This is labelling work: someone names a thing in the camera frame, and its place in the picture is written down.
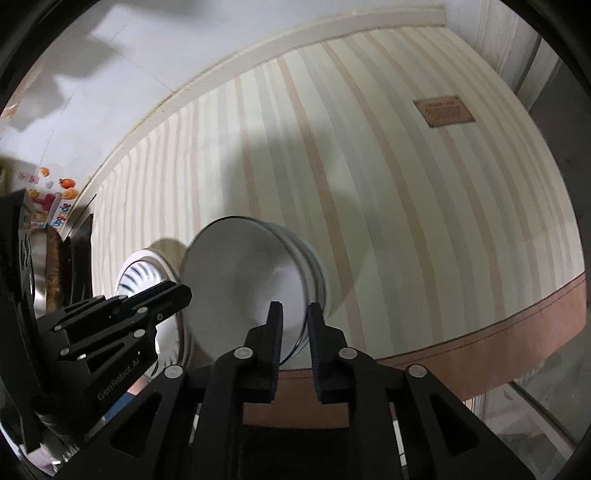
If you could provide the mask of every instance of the countertop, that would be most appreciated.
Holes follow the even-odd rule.
[[[447,95],[475,121],[430,128],[414,100]],[[318,253],[328,324],[380,359],[506,322],[584,272],[540,132],[503,80],[440,27],[358,33],[237,76],[140,141],[92,208],[95,294],[113,295],[135,250],[156,248],[180,268],[208,223],[253,216]],[[543,351],[515,345],[537,352],[521,367],[580,330],[578,298],[567,317],[553,315],[563,327]]]

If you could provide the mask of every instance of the brown sign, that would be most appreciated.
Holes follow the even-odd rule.
[[[415,100],[414,104],[430,127],[444,127],[474,121],[470,110],[457,95],[424,98]]]

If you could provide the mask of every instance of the sticker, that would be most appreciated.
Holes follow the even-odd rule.
[[[60,229],[68,220],[68,216],[70,215],[73,206],[74,202],[62,198],[57,205],[56,212],[53,214],[49,225],[53,228]]]
[[[27,183],[32,183],[33,185],[37,185],[39,183],[39,177],[36,175],[30,175],[24,171],[18,172],[17,178],[20,181],[26,181]]]
[[[470,110],[457,95],[424,98],[415,100],[414,104],[431,128],[475,121]]]

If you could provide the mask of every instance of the screw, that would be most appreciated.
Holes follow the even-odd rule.
[[[414,364],[408,367],[408,373],[414,378],[422,378],[427,375],[427,369],[422,365]]]
[[[240,348],[234,350],[234,356],[240,360],[244,360],[246,358],[252,357],[252,350],[250,350],[247,346],[241,346]]]
[[[179,365],[170,365],[164,370],[164,375],[168,378],[178,378],[183,374],[183,367]]]
[[[357,350],[354,348],[345,347],[339,350],[339,357],[344,358],[345,360],[352,360],[357,356]]]

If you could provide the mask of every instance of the white wall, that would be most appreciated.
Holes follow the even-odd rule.
[[[235,51],[270,35],[354,9],[438,0],[102,0],[47,50],[16,114],[0,125],[0,155],[50,176],[34,186],[80,191],[123,137],[168,95]],[[536,33],[499,0],[445,0],[449,27],[512,87]]]

